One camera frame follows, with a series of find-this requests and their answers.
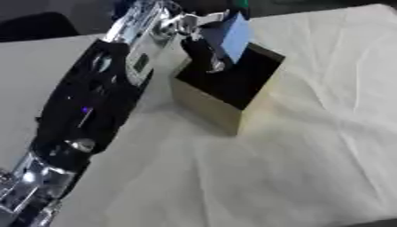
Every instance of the open box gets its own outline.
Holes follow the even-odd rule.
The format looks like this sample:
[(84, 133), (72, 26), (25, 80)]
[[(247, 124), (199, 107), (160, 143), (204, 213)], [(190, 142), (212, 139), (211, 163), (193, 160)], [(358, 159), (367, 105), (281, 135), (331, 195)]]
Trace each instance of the open box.
[(225, 72), (206, 74), (187, 60), (171, 77), (174, 100), (236, 135), (257, 108), (264, 85), (283, 60), (284, 56), (253, 43)]

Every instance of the table surface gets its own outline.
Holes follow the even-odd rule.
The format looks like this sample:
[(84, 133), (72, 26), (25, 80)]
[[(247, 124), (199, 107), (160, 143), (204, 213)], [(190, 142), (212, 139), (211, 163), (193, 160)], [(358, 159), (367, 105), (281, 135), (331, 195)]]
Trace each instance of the table surface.
[[(252, 21), (287, 58), (239, 137), (176, 105), (162, 55), (53, 226), (322, 227), (397, 216), (397, 16), (380, 4)], [(0, 44), (0, 166), (95, 36)]]

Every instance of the wrinkled cloth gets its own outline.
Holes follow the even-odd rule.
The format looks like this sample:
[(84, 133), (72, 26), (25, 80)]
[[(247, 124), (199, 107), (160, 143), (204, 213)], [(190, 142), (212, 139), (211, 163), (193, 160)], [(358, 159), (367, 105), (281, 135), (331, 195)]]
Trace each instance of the wrinkled cloth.
[[(329, 227), (397, 216), (397, 16), (376, 4), (255, 19), (286, 56), (238, 137), (174, 103), (162, 55), (138, 108), (55, 227)], [(0, 165), (95, 36), (0, 44)]]

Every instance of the robotic arm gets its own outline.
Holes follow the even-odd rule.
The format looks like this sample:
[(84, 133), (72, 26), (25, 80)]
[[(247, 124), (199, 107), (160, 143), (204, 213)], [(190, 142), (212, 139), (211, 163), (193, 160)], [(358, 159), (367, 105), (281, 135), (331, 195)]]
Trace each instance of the robotic arm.
[(136, 106), (159, 54), (181, 35), (194, 64), (222, 71), (248, 44), (244, 36), (234, 37), (232, 48), (222, 42), (234, 27), (241, 30), (244, 15), (229, 9), (198, 16), (166, 0), (131, 4), (53, 91), (27, 154), (12, 172), (0, 171), (0, 227), (50, 226), (90, 158), (106, 149)]

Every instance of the white tablecloth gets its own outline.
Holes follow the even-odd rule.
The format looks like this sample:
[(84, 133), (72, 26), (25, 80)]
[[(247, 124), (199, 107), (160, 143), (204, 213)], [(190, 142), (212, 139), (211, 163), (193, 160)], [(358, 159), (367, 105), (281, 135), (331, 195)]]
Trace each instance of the white tablecloth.
[[(371, 5), (253, 20), (287, 59), (239, 137), (177, 106), (164, 54), (56, 227), (323, 227), (397, 216), (397, 16)], [(0, 166), (93, 36), (0, 44)]]

